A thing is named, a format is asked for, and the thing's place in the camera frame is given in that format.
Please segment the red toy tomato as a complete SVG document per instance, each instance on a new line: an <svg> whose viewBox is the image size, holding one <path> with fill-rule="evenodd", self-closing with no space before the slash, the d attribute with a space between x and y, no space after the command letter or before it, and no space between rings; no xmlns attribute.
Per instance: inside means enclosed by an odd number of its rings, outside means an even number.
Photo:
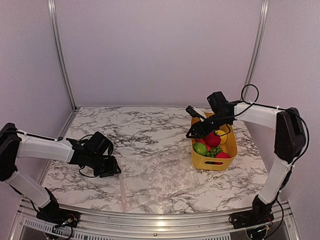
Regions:
<svg viewBox="0 0 320 240"><path fill-rule="evenodd" d="M214 132L209 133L205 138L204 138L205 143L209 147L217 147L221 143L221 138L218 135L215 135Z"/></svg>

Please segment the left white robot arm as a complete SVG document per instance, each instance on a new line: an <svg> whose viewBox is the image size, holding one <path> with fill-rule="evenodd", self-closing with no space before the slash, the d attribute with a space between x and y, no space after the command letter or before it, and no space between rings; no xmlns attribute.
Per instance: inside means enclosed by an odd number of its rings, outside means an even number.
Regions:
<svg viewBox="0 0 320 240"><path fill-rule="evenodd" d="M0 180L31 200L40 215L58 223L64 215L57 199L22 170L19 160L52 160L87 167L94 178L106 178L121 173L113 150L113 143L99 131L80 139L52 138L20 130L8 122L0 130Z"/></svg>

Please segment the clear zip top bag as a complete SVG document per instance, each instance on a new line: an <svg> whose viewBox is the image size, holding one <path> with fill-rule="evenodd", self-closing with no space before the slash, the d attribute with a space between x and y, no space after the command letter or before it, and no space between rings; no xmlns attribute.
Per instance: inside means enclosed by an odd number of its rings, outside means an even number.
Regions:
<svg viewBox="0 0 320 240"><path fill-rule="evenodd" d="M161 203L201 186L197 171L183 156L124 158L120 166L121 209L124 212Z"/></svg>

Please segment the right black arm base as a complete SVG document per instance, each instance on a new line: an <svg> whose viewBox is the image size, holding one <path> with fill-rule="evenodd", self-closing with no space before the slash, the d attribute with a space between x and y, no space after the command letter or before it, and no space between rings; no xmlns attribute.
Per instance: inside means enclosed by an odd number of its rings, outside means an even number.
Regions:
<svg viewBox="0 0 320 240"><path fill-rule="evenodd" d="M233 225L234 229L241 229L271 223L274 219L271 210L262 215L254 215L253 210L246 210L232 213L228 221Z"/></svg>

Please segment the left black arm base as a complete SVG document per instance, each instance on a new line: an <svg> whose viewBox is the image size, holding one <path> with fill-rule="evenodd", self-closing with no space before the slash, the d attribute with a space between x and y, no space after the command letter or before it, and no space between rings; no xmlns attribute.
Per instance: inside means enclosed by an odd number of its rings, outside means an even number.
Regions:
<svg viewBox="0 0 320 240"><path fill-rule="evenodd" d="M76 228L80 219L80 213L78 211L59 208L58 210L50 210L49 212L39 210L36 217L40 220L53 223L58 228L65 226Z"/></svg>

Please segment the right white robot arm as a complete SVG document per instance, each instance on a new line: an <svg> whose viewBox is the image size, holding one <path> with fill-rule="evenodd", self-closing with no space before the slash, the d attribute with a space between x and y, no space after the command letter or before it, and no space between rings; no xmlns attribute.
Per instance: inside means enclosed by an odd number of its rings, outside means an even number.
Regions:
<svg viewBox="0 0 320 240"><path fill-rule="evenodd" d="M247 219L258 224L267 216L275 203L280 190L290 178L294 162L299 158L306 144L306 128L299 110L295 107L278 108L243 101L224 101L214 109L214 115L206 117L197 108L189 105L186 112L193 118L199 118L186 134L189 139L201 139L219 127L234 121L253 123L275 131L275 159L267 180L252 202Z"/></svg>

